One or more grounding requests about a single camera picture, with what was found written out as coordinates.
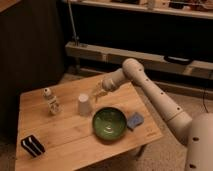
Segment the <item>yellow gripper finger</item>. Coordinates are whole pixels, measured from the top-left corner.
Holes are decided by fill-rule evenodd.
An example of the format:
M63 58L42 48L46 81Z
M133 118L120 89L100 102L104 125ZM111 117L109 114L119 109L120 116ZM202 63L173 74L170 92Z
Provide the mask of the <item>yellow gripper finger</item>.
M95 102L97 102L98 99L101 98L102 96L103 96L103 92L95 94Z
M91 94L92 95L95 95L95 94L97 94L97 92L98 92L98 88L99 88L99 85L97 84L97 85L95 85L94 86L94 88L92 89L92 91L91 91Z

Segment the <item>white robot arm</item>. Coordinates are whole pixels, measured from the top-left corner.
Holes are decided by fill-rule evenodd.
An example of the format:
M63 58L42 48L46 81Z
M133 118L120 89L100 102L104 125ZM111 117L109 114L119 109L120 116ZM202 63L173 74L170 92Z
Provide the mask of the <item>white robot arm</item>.
M122 67L104 76L93 89L99 98L133 82L145 93L174 137L187 147L184 171L213 171L213 113L192 118L145 73L143 65L128 58Z

